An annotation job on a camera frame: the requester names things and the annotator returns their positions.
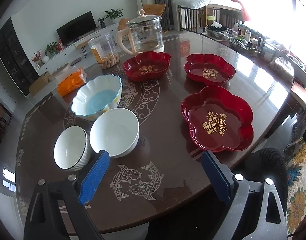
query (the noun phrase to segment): glass teapot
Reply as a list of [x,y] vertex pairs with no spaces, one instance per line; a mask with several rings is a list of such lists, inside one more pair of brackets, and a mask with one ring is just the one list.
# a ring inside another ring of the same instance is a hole
[[[145,15],[144,10],[138,10],[139,17],[126,23],[126,28],[116,34],[116,42],[127,54],[136,56],[145,51],[163,52],[163,32],[158,15]],[[122,38],[128,35],[131,49],[128,50]]]

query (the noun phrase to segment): blue gripper pad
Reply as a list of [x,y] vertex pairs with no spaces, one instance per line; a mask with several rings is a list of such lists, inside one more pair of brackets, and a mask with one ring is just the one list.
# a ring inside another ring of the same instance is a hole
[[109,164],[109,153],[104,151],[81,184],[80,195],[78,198],[82,205],[92,200],[95,191],[97,190],[106,170],[109,167]]

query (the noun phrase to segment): red cloth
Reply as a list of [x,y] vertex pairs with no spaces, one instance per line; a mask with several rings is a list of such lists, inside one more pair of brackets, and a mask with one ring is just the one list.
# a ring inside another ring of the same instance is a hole
[[242,6],[242,20],[244,22],[246,21],[250,21],[251,17],[248,15],[247,10],[245,9],[244,5],[242,4],[242,2],[238,1],[238,0],[231,0],[233,2],[238,2],[241,6]]

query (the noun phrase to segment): floral cushion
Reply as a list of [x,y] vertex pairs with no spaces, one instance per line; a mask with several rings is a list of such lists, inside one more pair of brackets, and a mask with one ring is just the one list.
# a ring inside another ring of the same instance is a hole
[[292,234],[306,226],[306,109],[299,115],[292,143],[284,150],[288,174],[287,233]]

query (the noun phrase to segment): basket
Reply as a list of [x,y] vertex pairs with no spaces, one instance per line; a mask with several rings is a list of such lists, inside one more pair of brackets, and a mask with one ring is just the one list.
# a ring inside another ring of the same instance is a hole
[[240,54],[244,54],[244,55],[247,55],[247,56],[250,56],[250,57],[257,56],[259,54],[260,50],[251,49],[251,48],[245,49],[242,46],[240,46],[239,44],[235,43],[234,42],[235,39],[236,38],[228,38],[228,42],[230,44],[230,47],[234,51],[237,51]]
[[221,33],[221,32],[215,32],[215,31],[211,31],[209,30],[208,28],[205,28],[206,29],[206,33],[211,36],[211,37],[214,37],[218,40],[221,40],[221,41],[228,41],[228,37]]

